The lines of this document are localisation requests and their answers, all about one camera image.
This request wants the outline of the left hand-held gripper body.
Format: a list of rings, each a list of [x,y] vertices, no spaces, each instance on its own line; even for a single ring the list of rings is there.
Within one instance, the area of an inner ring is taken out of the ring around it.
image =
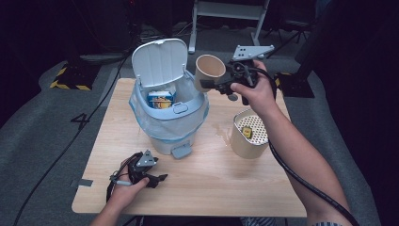
[[[144,153],[135,153],[133,159],[128,162],[130,181],[135,184],[143,178],[148,178],[148,171],[157,164],[157,161],[158,158],[154,157],[149,150]]]

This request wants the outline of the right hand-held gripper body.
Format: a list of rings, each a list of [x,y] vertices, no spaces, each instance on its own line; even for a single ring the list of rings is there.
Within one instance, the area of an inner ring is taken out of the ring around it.
[[[238,45],[235,48],[232,59],[226,64],[227,73],[215,83],[215,89],[221,94],[226,94],[231,101],[236,101],[238,97],[231,90],[231,84],[238,83],[249,88],[255,88],[258,83],[258,74],[261,73],[269,79],[272,91],[275,91],[273,78],[266,70],[259,69],[254,64],[254,58],[273,50],[273,45]]]

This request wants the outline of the beige paper cup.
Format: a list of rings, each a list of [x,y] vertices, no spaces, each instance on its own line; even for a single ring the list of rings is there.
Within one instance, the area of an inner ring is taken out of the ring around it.
[[[195,88],[200,92],[207,92],[209,89],[204,88],[201,80],[211,82],[212,84],[219,80],[226,72],[225,64],[216,56],[202,55],[196,60],[195,71]]]

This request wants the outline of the blue printed snack box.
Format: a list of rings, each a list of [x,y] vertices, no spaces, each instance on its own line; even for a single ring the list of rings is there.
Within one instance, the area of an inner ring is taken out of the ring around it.
[[[164,109],[174,104],[174,95],[170,91],[151,91],[147,96],[147,100],[150,107]]]

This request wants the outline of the white pedal trash bin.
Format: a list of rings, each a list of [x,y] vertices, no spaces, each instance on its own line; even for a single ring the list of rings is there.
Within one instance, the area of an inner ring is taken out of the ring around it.
[[[186,45],[179,39],[163,39],[145,43],[137,47],[132,55],[134,75],[135,77],[143,76],[146,86],[175,81],[188,72],[186,63]],[[157,152],[181,159],[192,153],[195,134],[175,142],[149,138]]]

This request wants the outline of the beige round container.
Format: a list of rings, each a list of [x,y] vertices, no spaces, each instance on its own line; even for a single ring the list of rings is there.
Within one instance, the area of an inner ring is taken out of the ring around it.
[[[239,155],[242,158],[254,159],[260,157],[263,154],[263,152],[268,147],[268,142],[263,145],[253,145],[250,144],[248,141],[246,141],[244,137],[239,133],[235,125],[235,121],[238,118],[249,115],[257,115],[257,114],[252,109],[246,109],[234,116],[233,128],[231,132],[231,148],[237,155]]]

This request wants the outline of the person's right hand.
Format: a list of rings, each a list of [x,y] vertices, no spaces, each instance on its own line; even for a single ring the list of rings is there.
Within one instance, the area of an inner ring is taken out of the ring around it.
[[[247,98],[251,108],[260,117],[271,116],[279,109],[274,99],[269,79],[262,73],[258,73],[258,83],[255,88],[252,89],[242,84],[232,83],[231,89]]]

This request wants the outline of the person's left hand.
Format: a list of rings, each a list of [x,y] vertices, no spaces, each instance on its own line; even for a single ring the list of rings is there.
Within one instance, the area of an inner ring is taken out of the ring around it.
[[[107,206],[113,211],[121,212],[133,202],[138,193],[147,186],[149,181],[148,178],[143,178],[130,186],[115,185]]]

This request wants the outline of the light blue plastic bin liner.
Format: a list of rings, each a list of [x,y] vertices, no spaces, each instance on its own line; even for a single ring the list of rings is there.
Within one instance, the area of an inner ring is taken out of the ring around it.
[[[150,106],[148,94],[151,91],[172,91],[174,102],[170,107],[157,109]],[[136,121],[141,129],[152,138],[164,142],[175,142],[195,134],[208,116],[209,100],[206,93],[194,86],[194,75],[185,72],[175,81],[146,86],[144,77],[136,77],[129,100]]]

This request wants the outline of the liquid spill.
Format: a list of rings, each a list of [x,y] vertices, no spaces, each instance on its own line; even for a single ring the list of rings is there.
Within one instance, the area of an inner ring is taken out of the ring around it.
[[[221,138],[226,146],[231,145],[231,130],[229,128],[224,128],[220,124],[213,124],[213,128],[215,129],[215,135]]]

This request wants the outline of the black stand with base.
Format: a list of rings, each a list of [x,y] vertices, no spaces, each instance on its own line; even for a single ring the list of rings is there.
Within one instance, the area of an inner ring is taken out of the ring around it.
[[[279,88],[285,97],[314,97],[308,77],[327,55],[327,50],[338,33],[336,23],[340,21],[342,7],[341,0],[329,1],[310,24],[312,27],[310,37],[296,56],[300,64],[298,70],[295,73],[276,74]]]

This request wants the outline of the white perforated strainer insert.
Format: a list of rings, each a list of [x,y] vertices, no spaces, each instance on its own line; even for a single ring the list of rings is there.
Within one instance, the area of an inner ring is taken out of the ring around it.
[[[263,121],[257,115],[249,115],[245,117],[238,118],[235,121],[235,125],[239,133],[244,137],[241,130],[244,126],[250,126],[252,128],[252,138],[244,139],[253,145],[263,145],[268,142],[268,134],[263,125]]]

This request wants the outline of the black tripod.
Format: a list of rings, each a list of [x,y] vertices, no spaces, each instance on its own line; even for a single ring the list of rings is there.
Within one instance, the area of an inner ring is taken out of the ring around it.
[[[300,41],[300,37],[304,36],[304,39],[307,40],[306,33],[313,31],[315,28],[316,21],[295,21],[295,20],[280,20],[279,25],[276,28],[276,31],[280,33],[281,30],[286,32],[293,32],[293,35],[287,40],[280,40],[281,45],[276,47],[273,51],[271,51],[266,58],[270,58],[274,54],[276,54],[279,50],[285,47],[290,41],[296,40],[296,42]]]

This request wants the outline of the white metal stand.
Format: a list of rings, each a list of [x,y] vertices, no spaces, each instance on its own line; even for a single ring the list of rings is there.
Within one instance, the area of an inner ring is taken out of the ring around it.
[[[192,30],[188,44],[188,53],[196,52],[197,21],[199,16],[217,17],[229,19],[242,19],[256,21],[256,30],[250,34],[255,46],[259,46],[259,36],[263,27],[264,18],[268,10],[270,0],[263,0],[258,6],[239,5],[231,3],[209,2],[205,0],[194,0],[192,9]]]

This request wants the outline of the black yellow striped base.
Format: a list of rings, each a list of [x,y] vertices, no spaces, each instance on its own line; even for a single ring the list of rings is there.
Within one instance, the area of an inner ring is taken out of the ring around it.
[[[51,89],[92,90],[101,67],[99,65],[71,66],[66,63],[51,83]]]

